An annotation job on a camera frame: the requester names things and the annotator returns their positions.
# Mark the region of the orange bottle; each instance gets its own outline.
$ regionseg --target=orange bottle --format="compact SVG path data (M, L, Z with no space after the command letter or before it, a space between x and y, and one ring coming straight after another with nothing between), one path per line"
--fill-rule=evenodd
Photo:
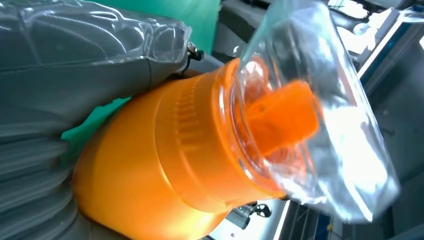
M241 100L238 65L236 59L168 82L125 105L76 166L73 189L82 213L135 240L195 240L235 207L282 197L258 159L276 149L289 154L284 146L317 130L313 95L299 81ZM286 118L315 118L300 127L289 118L285 126L267 122L281 108ZM266 124L283 137L264 137Z

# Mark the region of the transparent bag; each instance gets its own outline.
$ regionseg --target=transparent bag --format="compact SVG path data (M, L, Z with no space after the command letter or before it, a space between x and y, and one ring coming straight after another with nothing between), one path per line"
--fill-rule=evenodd
M241 55L237 77L245 115L256 113L243 119L255 164L291 198L345 222L371 222L395 200L399 181L326 6L276 0ZM284 89L305 97L297 96L295 109L267 115L285 101L276 97ZM255 104L268 96L270 104ZM302 137L278 139L292 133Z
M178 63L190 34L180 20L92 1L0 0L0 70L142 58Z

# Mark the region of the green surface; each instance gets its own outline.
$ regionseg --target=green surface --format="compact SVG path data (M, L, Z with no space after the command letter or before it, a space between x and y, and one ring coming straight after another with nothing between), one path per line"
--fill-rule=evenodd
M191 41L211 53L218 21L220 0L94 0L125 10L161 15L182 20L192 27Z
M105 119L130 98L116 99L105 106L96 107L83 124L62 134L62 139L69 142L69 150L61 156L64 164L74 162L86 146L91 136L102 125Z

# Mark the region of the orange tab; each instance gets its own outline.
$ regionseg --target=orange tab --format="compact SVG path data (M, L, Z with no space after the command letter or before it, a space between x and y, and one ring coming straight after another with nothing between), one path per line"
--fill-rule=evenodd
M317 107L309 85L301 80L291 81L247 105L245 119L259 152L267 156L313 136L320 125Z

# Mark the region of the plastic packaging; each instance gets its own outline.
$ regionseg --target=plastic packaging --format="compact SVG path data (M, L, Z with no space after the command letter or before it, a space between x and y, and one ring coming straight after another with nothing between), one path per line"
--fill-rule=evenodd
M0 0L0 70L140 58L176 63L190 33L179 20L91 1Z
M293 199L345 222L371 222L395 200L397 176L327 7L275 1L237 77L250 162Z
M413 6L408 7L407 9L399 12L398 19L404 23L424 23L423 7L421 7L421 9L417 9L417 7Z

